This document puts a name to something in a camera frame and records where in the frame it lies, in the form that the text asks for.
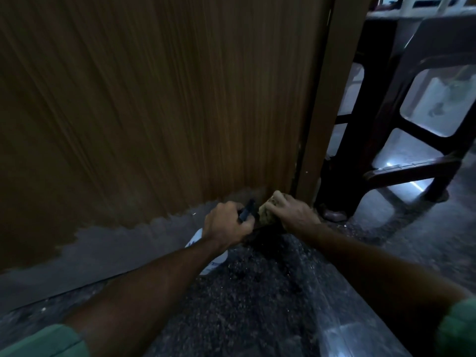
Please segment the black tool handle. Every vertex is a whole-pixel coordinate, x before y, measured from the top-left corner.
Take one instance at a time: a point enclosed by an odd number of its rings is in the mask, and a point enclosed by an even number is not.
[[[250,199],[249,202],[246,204],[246,207],[242,210],[238,210],[238,223],[244,222],[250,213],[253,212],[253,208],[255,207],[255,200]]]

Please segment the hand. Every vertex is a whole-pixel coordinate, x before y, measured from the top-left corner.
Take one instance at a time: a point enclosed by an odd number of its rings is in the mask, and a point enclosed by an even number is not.
[[[251,214],[245,222],[238,223],[238,210],[243,208],[241,203],[218,203],[205,217],[202,238],[213,238],[223,252],[241,242],[255,225],[255,218]]]
[[[321,224],[321,221],[306,203],[279,190],[273,193],[273,198],[277,205],[266,202],[265,207],[281,219],[283,227],[289,233],[304,241],[316,233],[316,226]]]

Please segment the forearm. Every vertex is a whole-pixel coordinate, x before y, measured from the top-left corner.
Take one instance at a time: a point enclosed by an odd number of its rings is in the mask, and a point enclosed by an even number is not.
[[[163,329],[200,271],[223,252],[212,239],[163,256],[123,276],[65,319],[92,356],[140,355]]]
[[[422,266],[325,225],[316,226],[306,241],[335,265],[415,356],[428,355],[444,315],[470,296],[461,286]]]

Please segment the green sleeve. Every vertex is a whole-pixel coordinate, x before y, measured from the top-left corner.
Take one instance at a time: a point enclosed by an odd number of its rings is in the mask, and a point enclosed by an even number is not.
[[[46,327],[0,351],[0,357],[89,357],[78,334],[65,325]]]
[[[456,303],[443,318],[437,331],[436,355],[476,356],[476,298]]]

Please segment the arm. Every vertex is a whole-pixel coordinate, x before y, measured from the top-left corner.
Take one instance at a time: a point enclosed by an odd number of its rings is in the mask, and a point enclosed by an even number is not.
[[[471,294],[422,266],[348,238],[320,223],[301,201],[275,192],[266,204],[286,230],[319,250],[415,356],[434,350],[435,332],[449,308]]]
[[[238,223],[242,207],[218,204],[205,218],[201,240],[113,281],[64,323],[83,337],[93,357],[142,355],[202,269],[253,231],[253,216]]]

